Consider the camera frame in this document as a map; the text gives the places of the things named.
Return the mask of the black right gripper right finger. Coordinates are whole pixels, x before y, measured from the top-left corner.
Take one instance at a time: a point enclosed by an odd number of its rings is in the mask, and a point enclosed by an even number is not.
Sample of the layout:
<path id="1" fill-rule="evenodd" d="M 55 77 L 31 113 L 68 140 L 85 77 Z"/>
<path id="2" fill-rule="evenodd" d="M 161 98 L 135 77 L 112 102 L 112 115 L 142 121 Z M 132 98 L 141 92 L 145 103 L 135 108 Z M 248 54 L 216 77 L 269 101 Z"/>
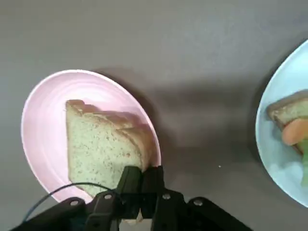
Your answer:
<path id="1" fill-rule="evenodd" d="M 142 174 L 141 214 L 152 220 L 152 231 L 250 231 L 251 228 L 204 197 L 188 202 L 167 189 L 162 166 Z"/>

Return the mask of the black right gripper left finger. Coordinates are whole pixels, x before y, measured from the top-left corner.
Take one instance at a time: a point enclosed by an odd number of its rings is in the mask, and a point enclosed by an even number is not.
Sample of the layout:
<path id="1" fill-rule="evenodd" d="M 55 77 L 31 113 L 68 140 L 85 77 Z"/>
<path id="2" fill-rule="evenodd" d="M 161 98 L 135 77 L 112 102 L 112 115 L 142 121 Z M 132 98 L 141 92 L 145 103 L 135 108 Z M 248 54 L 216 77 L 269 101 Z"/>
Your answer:
<path id="1" fill-rule="evenodd" d="M 40 199 L 15 231 L 117 231 L 122 219 L 135 219 L 140 211 L 142 173 L 125 167 L 116 189 L 93 183 L 103 189 L 91 202 L 70 197 L 34 216 L 30 215 L 51 194 Z"/>

